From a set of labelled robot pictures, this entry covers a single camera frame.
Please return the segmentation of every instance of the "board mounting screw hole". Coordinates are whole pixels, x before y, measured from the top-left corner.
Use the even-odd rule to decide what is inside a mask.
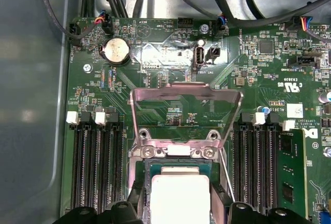
[[[146,132],[143,131],[143,132],[140,133],[140,138],[141,139],[145,139],[146,136],[147,136]]]
[[[210,136],[213,140],[217,139],[218,135],[217,133],[213,132]]]
[[[276,214],[280,216],[285,216],[286,212],[284,210],[276,210]]]
[[[89,214],[89,210],[82,210],[79,212],[80,215],[87,215]]]
[[[238,203],[236,206],[237,206],[237,208],[239,208],[241,210],[244,210],[246,208],[246,205],[243,203]]]

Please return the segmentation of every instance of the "integrated circuit chip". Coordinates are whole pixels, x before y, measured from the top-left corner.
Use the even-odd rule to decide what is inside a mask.
[[[274,42],[272,40],[260,40],[260,53],[273,54]]]
[[[285,200],[290,203],[293,203],[293,187],[283,183],[282,185],[282,193]]]
[[[244,86],[245,78],[244,77],[236,77],[236,86]]]
[[[280,140],[280,148],[287,154],[292,153],[292,137],[282,136]]]

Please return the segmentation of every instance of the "motherboard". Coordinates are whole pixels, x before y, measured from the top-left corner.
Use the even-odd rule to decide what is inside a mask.
[[[93,21],[78,18],[70,28],[80,32]],[[330,37],[328,25],[310,29]],[[146,130],[140,136],[177,143],[215,130],[225,139],[236,201],[260,213],[286,207],[319,223],[331,199],[329,50],[286,23],[240,29],[219,20],[112,18],[96,26],[70,48],[61,215],[84,205],[102,212],[127,199],[138,127]],[[185,84],[241,96],[202,99],[182,94]],[[134,98],[137,89],[167,87],[180,97]],[[219,164],[199,161],[191,163],[222,181]],[[137,162],[136,180],[157,173],[162,163],[151,163]]]

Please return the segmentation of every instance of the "black dimm slot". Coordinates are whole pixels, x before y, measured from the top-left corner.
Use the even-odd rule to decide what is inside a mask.
[[[94,207],[96,188],[96,159],[97,159],[97,137],[96,131],[88,131],[85,156],[85,206]]]
[[[270,208],[277,207],[277,144],[279,144],[279,131],[277,127],[270,126],[268,127],[268,136],[269,136],[269,145],[270,145]]]
[[[233,191],[234,191],[234,196],[236,201],[240,201],[240,170],[239,170],[239,144],[240,144],[240,133],[241,131],[239,131],[239,126],[235,123],[234,124],[234,129],[235,129],[235,133],[234,133],[234,139],[233,139],[233,147],[232,147],[232,151],[233,151],[233,162],[232,162],[232,166],[233,166],[233,173],[232,173],[232,181],[233,181]]]
[[[75,130],[73,141],[71,209],[79,207],[81,203],[83,153],[83,131]]]
[[[254,168],[254,176],[253,176],[253,190],[255,191],[254,198],[253,198],[253,206],[255,208],[261,207],[261,140],[260,140],[260,133],[257,128],[254,128],[253,131],[253,140],[254,140],[254,160],[253,160],[253,168]]]
[[[255,147],[254,147],[254,139],[252,138],[253,132],[252,130],[249,130],[247,133],[247,146],[246,146],[246,195],[247,199],[246,202],[249,204],[252,204],[253,199],[256,196],[254,188],[254,166],[252,161],[254,161],[254,153],[255,153]]]
[[[245,132],[241,131],[239,133],[238,140],[238,199],[237,201],[244,200],[244,187],[245,187],[245,151],[244,151],[244,143],[245,143]]]
[[[268,191],[269,186],[266,184],[266,176],[268,174],[268,171],[266,170],[266,165],[268,164],[268,156],[266,155],[266,138],[265,138],[265,131],[263,130],[263,127],[257,128],[259,132],[259,138],[260,138],[260,147],[259,147],[259,154],[260,154],[260,213],[265,214],[265,208],[266,208],[266,191]]]
[[[91,131],[84,130],[84,152],[83,152],[83,178],[82,178],[82,199],[81,206],[87,206],[87,195],[89,186],[89,163],[90,163],[90,146],[91,146]]]
[[[242,161],[242,179],[244,180],[241,184],[241,188],[243,189],[243,201],[248,202],[250,197],[250,190],[249,190],[249,173],[250,173],[250,165],[249,165],[249,140],[250,140],[250,131],[248,130],[247,126],[245,126],[243,130],[243,138],[241,142],[242,151],[243,151],[243,157],[240,158]]]
[[[99,191],[98,213],[102,213],[111,201],[110,196],[110,147],[111,136],[109,130],[99,130],[100,157],[99,157]]]
[[[113,201],[122,200],[122,166],[123,166],[123,141],[118,131],[113,132],[114,135],[114,172],[112,185],[112,199]]]
[[[265,191],[266,211],[272,208],[272,197],[273,197],[273,164],[272,164],[272,135],[269,132],[270,127],[266,127],[266,148],[265,148],[265,185],[267,185]]]

